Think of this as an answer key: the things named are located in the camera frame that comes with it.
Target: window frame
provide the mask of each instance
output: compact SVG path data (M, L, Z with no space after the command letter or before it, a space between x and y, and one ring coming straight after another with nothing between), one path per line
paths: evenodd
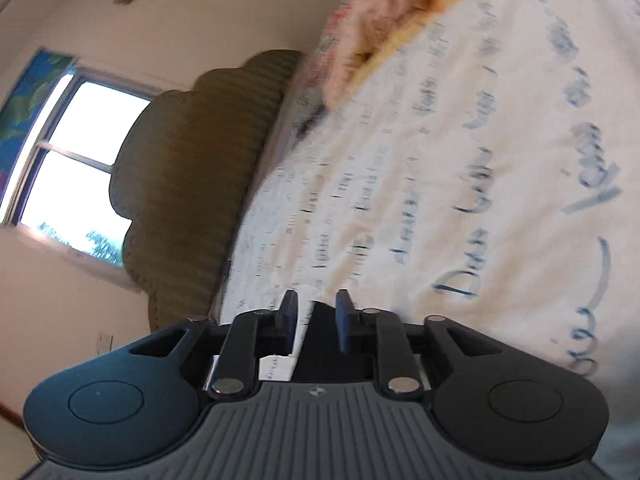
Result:
M90 254L83 253L71 246L65 245L58 240L50 238L44 233L36 229L30 228L20 222L24 208L26 207L31 188L38 176L42 162L49 152L57 152L63 156L82 162L92 168L105 173L111 173L109 164L104 164L97 160L87 158L68 150L64 150L49 143L56 127L60 123L62 115L65 113L70 102L76 95L80 86L86 82L98 84L124 92L135 97L152 100L157 96L161 89L145 84L136 83L124 78L113 76L91 68L78 66L74 67L75 73L65 90L52 108L49 116L42 126L38 136L33 139L33 145L29 148L29 155L22 168L15 168L14 171L20 171L14 192L12 193L6 215L2 220L4 228L14 230L14 232L23 240L30 242L39 242L36 246L46 250L52 250L64 256L65 259L87 270L96 278L105 279L115 285L122 286L131 290L140 291L141 289L133 282L127 271L123 267L110 264L103 260L99 260Z

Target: white fabric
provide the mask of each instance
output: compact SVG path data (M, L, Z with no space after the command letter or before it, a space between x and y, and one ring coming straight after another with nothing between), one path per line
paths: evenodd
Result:
M303 321L340 288L443 314L588 375L611 414L597 462L637 480L639 60L639 0L460 2L265 181L222 322L289 287Z

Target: baseboard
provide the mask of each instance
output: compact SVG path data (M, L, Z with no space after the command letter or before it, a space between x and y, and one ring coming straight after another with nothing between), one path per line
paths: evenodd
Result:
M0 402L0 417L9 421L21 430L24 430L24 421L22 420L22 416L9 409L2 402Z

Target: blue floral curtain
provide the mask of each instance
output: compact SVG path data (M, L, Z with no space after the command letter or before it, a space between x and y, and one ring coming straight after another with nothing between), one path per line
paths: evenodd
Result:
M0 200L33 123L72 62L71 56L39 51L0 110Z

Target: window sill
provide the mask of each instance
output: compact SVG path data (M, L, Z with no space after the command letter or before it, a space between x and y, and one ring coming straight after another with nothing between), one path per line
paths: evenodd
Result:
M79 267L94 278L110 282L113 285L117 285L121 288L132 290L134 292L142 291L142 289L136 285L136 283L127 274L127 271L122 267L98 260L90 254L83 253L73 247L62 244L59 241L48 237L46 234L41 233L36 229L31 229L23 224L18 224L16 226L4 225L0 228L10 230L15 234L15 237L18 238L18 240L29 247L39 251L47 251L49 253L59 255L64 260L76 267Z

